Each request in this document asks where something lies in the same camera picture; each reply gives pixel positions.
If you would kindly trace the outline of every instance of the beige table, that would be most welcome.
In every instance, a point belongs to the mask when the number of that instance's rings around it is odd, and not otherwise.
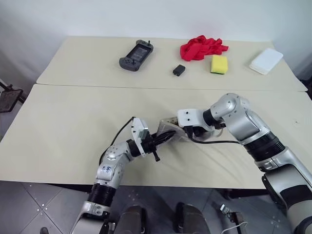
[[[312,171],[312,102],[301,92],[235,91]],[[98,159],[133,115],[151,132],[184,108],[208,108],[225,91],[35,85],[0,143],[0,180],[91,184]],[[117,139],[131,137],[130,127]],[[224,131],[218,139],[232,140]],[[170,143],[128,165],[124,185],[263,188],[261,172],[236,144]]]
[[[136,38],[69,37],[37,80],[39,84],[166,88],[306,91],[284,60],[268,74],[261,75],[249,64],[270,42],[224,41],[230,48],[223,55],[229,61],[225,75],[211,74],[211,57],[202,61],[186,62],[180,58],[184,39],[150,39],[154,51],[137,72],[119,66],[134,47]],[[172,71],[179,64],[185,72],[176,77]]]

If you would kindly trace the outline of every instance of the white box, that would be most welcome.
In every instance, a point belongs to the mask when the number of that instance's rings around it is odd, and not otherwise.
[[[258,73],[266,75],[282,58],[282,53],[274,49],[267,48],[251,62],[249,67]]]

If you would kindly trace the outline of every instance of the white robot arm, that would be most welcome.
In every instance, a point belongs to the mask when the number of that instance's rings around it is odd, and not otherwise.
[[[312,233],[312,175],[249,109],[246,99],[226,94],[209,110],[179,110],[177,121],[191,139],[194,126],[210,132],[226,127],[265,172],[262,181],[271,197],[286,206],[294,233]]]
[[[264,172],[262,181],[271,197],[287,207],[293,233],[312,234],[311,173],[264,121],[249,109],[249,102],[236,94],[224,95],[209,110],[179,110],[177,117],[162,120],[157,134],[153,135],[150,135],[144,121],[135,118],[132,125],[134,140],[110,146],[100,159],[96,181],[71,233],[110,232],[107,222],[110,206],[124,167],[135,157],[154,153],[155,160],[159,161],[156,146],[173,135],[197,143],[217,143],[198,139],[208,139],[224,127],[238,141],[223,142],[239,143],[245,147],[256,166]]]

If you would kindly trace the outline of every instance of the wire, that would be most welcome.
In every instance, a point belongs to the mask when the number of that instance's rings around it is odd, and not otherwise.
[[[115,135],[115,137],[114,137],[112,143],[110,144],[110,146],[112,146],[112,145],[114,144],[115,140],[117,139],[117,137],[119,136],[119,134],[121,133],[121,131],[122,131],[131,121],[133,121],[134,118],[135,118],[135,117],[132,116],[132,117],[120,128],[120,130],[116,133],[116,135]],[[99,158],[99,162],[98,162],[99,165],[101,164],[102,158],[103,158],[103,156],[105,155],[105,153],[106,153],[106,151],[108,150],[109,147],[107,147],[107,149],[102,153],[101,157]]]
[[[233,229],[233,228],[237,228],[237,227],[239,227],[239,226],[241,226],[241,225],[243,225],[243,224],[245,224],[245,227],[246,227],[246,226],[248,225],[248,222],[242,222],[242,223],[240,223],[240,224],[238,224],[238,225],[236,225],[236,226],[234,226],[234,227],[224,229],[224,230],[221,232],[221,234],[224,234],[226,231],[231,230],[231,229]]]
[[[168,141],[171,137],[173,137],[173,135],[175,134],[176,132],[174,130],[171,130],[171,131],[167,131],[165,133],[162,133],[158,136],[156,136],[153,141],[154,141],[154,144],[155,145],[160,145],[166,141]]]
[[[192,142],[195,142],[195,143],[198,143],[198,144],[217,144],[217,143],[235,143],[235,144],[239,144],[238,141],[234,141],[234,140],[199,141],[199,140],[195,140],[194,138],[190,138],[190,140]]]
[[[186,126],[184,127],[185,132],[187,133],[187,136],[189,137],[189,139],[192,142],[198,143],[198,144],[217,144],[217,143],[235,143],[235,144],[239,144],[238,141],[233,141],[233,140],[215,140],[215,141],[199,141],[199,140],[195,140],[193,138],[193,127],[192,126]]]

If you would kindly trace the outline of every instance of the white wall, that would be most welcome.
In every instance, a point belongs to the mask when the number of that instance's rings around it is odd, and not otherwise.
[[[0,0],[0,77],[27,92],[66,35],[272,40],[312,62],[311,0]]]

